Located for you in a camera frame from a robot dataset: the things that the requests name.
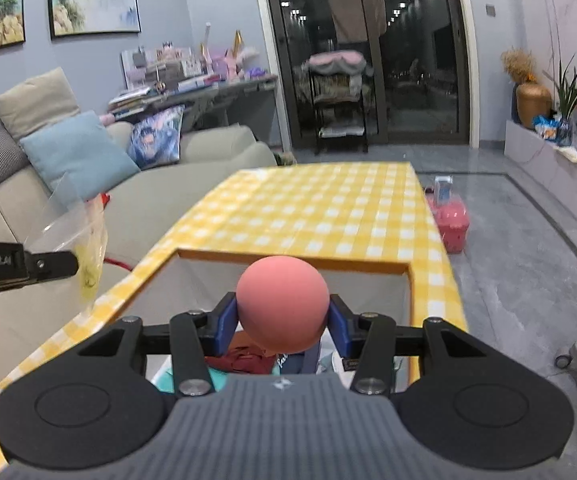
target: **gray tile floor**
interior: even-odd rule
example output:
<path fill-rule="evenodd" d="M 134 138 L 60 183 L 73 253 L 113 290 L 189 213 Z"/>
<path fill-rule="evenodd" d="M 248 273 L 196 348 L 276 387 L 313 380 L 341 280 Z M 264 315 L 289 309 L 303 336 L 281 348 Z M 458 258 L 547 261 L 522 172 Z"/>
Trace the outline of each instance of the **gray tile floor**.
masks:
<path fill-rule="evenodd" d="M 435 172 L 456 174 L 455 190 L 466 202 L 471 227 L 465 251 L 451 256 L 451 263 L 470 332 L 549 378 L 569 396 L 575 428 L 562 460 L 577 471 L 577 372 L 553 365 L 557 350 L 577 340 L 577 257 L 539 209 L 499 173 L 511 176 L 577 246 L 577 221 L 571 213 L 494 150 L 371 146 L 366 154 L 295 155 L 301 163 L 409 161 L 424 185 Z"/>

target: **pink basket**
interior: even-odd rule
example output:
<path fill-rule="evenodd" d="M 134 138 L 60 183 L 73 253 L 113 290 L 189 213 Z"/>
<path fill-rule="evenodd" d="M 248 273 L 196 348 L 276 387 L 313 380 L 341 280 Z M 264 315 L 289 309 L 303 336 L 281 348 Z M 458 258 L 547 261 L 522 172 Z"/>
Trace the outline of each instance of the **pink basket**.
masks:
<path fill-rule="evenodd" d="M 454 194 L 447 204 L 437 206 L 432 193 L 427 193 L 426 200 L 435 217 L 446 251 L 451 254 L 461 253 L 466 244 L 466 233 L 471 225 L 462 199 Z"/>

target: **beige pillow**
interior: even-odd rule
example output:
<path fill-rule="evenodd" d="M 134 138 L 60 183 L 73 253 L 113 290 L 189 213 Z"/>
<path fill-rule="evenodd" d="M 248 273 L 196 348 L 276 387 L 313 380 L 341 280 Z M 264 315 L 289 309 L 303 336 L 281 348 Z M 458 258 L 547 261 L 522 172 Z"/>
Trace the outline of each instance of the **beige pillow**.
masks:
<path fill-rule="evenodd" d="M 61 68 L 31 77 L 0 94 L 0 119 L 15 140 L 79 112 Z"/>

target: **sliding glass door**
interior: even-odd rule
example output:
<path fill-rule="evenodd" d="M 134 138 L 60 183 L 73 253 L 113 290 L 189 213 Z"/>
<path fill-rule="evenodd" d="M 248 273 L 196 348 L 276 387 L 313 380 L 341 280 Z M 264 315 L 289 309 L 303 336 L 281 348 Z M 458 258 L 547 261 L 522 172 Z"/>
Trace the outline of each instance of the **sliding glass door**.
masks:
<path fill-rule="evenodd" d="M 340 50 L 360 53 L 369 65 L 370 142 L 468 142 L 459 0 L 270 0 L 270 7 L 293 145 L 315 143 L 304 63 Z"/>

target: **chair wheel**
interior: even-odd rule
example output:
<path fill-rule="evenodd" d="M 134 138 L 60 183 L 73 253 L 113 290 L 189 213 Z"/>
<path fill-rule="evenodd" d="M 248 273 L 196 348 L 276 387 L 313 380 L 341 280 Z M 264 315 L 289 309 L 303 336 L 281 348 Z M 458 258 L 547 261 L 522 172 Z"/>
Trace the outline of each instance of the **chair wheel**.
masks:
<path fill-rule="evenodd" d="M 572 356 L 568 352 L 558 352 L 555 356 L 555 366 L 559 368 L 559 370 L 565 370 L 571 365 Z"/>

